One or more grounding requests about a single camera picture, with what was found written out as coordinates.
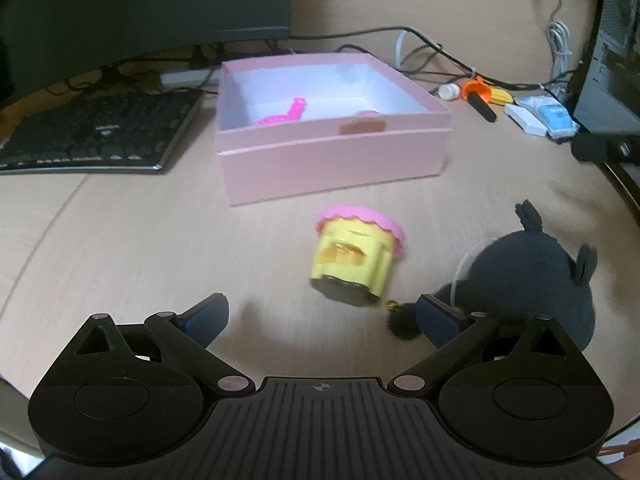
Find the pink box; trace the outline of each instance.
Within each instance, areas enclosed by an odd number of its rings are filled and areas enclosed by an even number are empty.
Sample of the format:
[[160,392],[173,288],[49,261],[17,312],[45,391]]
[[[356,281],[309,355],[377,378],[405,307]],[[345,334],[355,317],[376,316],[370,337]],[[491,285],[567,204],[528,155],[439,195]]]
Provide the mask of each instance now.
[[[296,97],[301,120],[255,125]],[[240,204],[438,175],[451,112],[369,54],[257,57],[222,65],[217,130],[229,202]]]

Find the black keyboard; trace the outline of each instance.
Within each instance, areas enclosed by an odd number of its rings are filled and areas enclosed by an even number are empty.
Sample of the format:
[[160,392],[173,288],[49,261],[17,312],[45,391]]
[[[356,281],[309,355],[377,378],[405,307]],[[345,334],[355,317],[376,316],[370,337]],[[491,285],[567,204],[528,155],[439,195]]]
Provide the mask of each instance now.
[[162,170],[201,97],[199,90],[128,92],[38,112],[0,149],[0,174]]

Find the pink scalloped lid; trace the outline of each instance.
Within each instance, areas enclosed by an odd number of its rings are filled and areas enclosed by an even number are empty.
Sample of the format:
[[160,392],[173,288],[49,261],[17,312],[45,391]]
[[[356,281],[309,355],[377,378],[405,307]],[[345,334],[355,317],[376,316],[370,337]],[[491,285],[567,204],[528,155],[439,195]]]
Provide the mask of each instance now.
[[404,231],[402,228],[395,223],[391,218],[380,214],[373,209],[369,209],[368,207],[360,207],[356,205],[339,205],[335,207],[330,207],[326,209],[316,222],[316,231],[318,234],[322,232],[324,229],[324,224],[326,224],[329,220],[333,218],[357,218],[367,224],[377,224],[380,228],[385,231],[390,231],[391,234],[396,239],[396,248],[394,250],[395,258],[402,258],[404,255]]

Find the monitor screen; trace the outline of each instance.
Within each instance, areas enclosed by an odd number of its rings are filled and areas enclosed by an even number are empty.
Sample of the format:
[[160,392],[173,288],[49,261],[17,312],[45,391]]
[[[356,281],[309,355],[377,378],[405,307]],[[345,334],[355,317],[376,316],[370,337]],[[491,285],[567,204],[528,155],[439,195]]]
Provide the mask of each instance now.
[[289,27],[290,0],[0,0],[0,99],[151,52],[285,38]]

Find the desk seam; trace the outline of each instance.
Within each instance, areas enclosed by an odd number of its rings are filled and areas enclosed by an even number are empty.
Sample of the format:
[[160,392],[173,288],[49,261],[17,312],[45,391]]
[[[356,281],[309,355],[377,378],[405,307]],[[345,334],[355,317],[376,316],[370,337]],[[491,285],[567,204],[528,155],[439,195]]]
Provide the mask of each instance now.
[[71,203],[71,201],[74,199],[74,197],[76,196],[76,194],[78,193],[78,191],[80,191],[80,189],[82,188],[82,186],[84,186],[84,183],[87,181],[87,179],[89,178],[89,174],[86,174],[82,180],[78,183],[78,185],[76,186],[76,188],[69,194],[68,197],[66,197],[66,200],[62,203],[62,205],[60,206],[60,208],[58,208],[58,211],[56,211],[56,214],[53,215],[53,217],[51,218],[51,220],[49,221],[49,224],[47,225],[47,227],[44,229],[44,231],[42,232],[42,234],[40,235],[40,238],[38,238],[38,241],[35,243],[35,245],[33,246],[33,249],[31,250],[31,253],[29,253],[29,256],[27,257],[27,259],[24,261],[24,264],[22,265],[22,267],[20,268],[20,272],[18,272],[18,275],[15,277],[14,283],[11,286],[11,288],[9,289],[9,294],[7,295],[6,299],[4,300],[4,303],[2,304],[2,306],[0,306],[0,322],[2,321],[2,318],[4,317],[4,313],[6,311],[7,306],[9,305],[9,302],[13,299],[14,297],[14,292],[15,289],[18,288],[18,284],[20,283],[20,281],[22,280],[22,277],[24,276],[24,273],[27,270],[27,267],[29,267],[29,264],[31,263],[31,261],[33,260],[36,252],[38,251],[38,249],[40,248],[40,245],[42,244],[42,242],[44,241],[44,239],[47,237],[47,235],[49,234],[49,231],[51,231],[51,229],[53,228],[53,226],[56,224],[56,222],[58,221],[58,219],[62,216],[62,213],[66,210],[67,206]]

